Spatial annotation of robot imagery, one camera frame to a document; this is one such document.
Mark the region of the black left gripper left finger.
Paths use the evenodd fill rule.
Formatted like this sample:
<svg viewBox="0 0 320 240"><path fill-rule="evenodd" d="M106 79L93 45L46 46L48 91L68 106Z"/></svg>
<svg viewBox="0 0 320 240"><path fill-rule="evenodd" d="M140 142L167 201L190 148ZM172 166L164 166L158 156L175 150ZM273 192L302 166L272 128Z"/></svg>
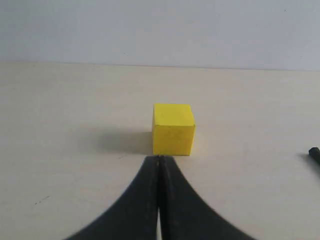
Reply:
<svg viewBox="0 0 320 240"><path fill-rule="evenodd" d="M124 193L69 240L155 240L159 159L147 156Z"/></svg>

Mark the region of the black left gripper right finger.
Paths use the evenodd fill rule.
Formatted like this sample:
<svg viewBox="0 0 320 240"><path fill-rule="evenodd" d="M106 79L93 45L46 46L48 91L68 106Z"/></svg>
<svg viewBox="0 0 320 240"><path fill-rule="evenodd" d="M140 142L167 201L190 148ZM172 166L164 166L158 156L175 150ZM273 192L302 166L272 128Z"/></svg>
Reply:
<svg viewBox="0 0 320 240"><path fill-rule="evenodd" d="M159 157L158 207L164 240L252 240L196 193L172 156Z"/></svg>

